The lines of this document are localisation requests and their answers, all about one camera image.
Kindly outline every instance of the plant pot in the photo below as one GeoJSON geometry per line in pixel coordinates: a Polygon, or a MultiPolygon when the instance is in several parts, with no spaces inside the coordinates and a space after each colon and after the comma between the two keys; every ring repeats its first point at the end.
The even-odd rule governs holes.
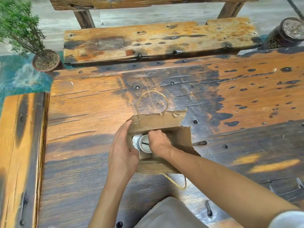
{"type": "Polygon", "coordinates": [[[47,49],[46,53],[53,53],[53,54],[55,54],[55,57],[58,57],[58,61],[53,66],[48,67],[48,69],[46,69],[46,70],[39,69],[39,68],[37,68],[37,65],[36,65],[37,59],[39,57],[38,57],[38,55],[35,55],[34,58],[33,58],[33,60],[32,60],[32,66],[34,67],[35,70],[37,70],[39,72],[44,72],[44,73],[48,74],[49,76],[54,77],[55,75],[54,75],[53,71],[55,71],[55,70],[62,70],[62,69],[64,69],[64,66],[63,66],[63,64],[62,64],[62,62],[60,60],[59,54],[56,51],[51,50],[51,49],[47,49]]]}
{"type": "Polygon", "coordinates": [[[284,19],[279,26],[277,26],[268,34],[265,42],[259,48],[259,50],[276,49],[300,45],[301,42],[304,41],[304,26],[299,27],[299,29],[297,30],[297,32],[299,32],[298,35],[294,33],[294,30],[301,23],[302,20],[298,18],[284,19]]]}

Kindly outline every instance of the bench leg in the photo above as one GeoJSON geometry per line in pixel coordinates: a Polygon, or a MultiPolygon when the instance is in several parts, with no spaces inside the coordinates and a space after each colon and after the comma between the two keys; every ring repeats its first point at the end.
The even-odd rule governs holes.
{"type": "Polygon", "coordinates": [[[75,17],[78,20],[78,23],[82,29],[95,28],[90,10],[80,10],[74,11],[75,17]]]}
{"type": "Polygon", "coordinates": [[[220,18],[235,18],[241,8],[243,7],[244,2],[225,2],[221,12],[219,13],[217,19],[220,18]]]}

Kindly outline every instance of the white sleeve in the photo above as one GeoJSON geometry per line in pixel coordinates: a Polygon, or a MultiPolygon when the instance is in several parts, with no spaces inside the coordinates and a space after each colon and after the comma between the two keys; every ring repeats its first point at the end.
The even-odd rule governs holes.
{"type": "Polygon", "coordinates": [[[283,212],[271,221],[268,228],[304,228],[304,212],[283,212]]]}

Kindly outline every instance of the white cup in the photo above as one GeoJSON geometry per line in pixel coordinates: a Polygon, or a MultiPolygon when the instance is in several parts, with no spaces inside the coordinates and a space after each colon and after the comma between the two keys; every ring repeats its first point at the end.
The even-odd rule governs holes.
{"type": "Polygon", "coordinates": [[[140,138],[139,147],[145,153],[152,153],[149,147],[149,138],[147,134],[140,138]]]}

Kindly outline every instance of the person's left hand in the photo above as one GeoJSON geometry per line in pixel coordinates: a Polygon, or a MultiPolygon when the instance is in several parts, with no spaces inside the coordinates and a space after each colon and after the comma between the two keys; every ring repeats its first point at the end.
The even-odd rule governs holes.
{"type": "Polygon", "coordinates": [[[126,121],[116,132],[109,151],[107,181],[127,185],[134,175],[138,161],[139,151],[127,147],[127,132],[132,119],[126,121]]]}

